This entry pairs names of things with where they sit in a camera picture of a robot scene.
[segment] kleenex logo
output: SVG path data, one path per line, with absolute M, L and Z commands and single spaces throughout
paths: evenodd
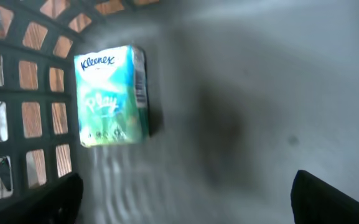
M 114 57 L 98 57 L 94 59 L 87 58 L 84 60 L 84 62 L 81 62 L 81 68 L 83 71 L 85 71 L 86 68 L 97 65 L 99 63 L 107 63 L 107 65 L 112 65 L 114 64 Z

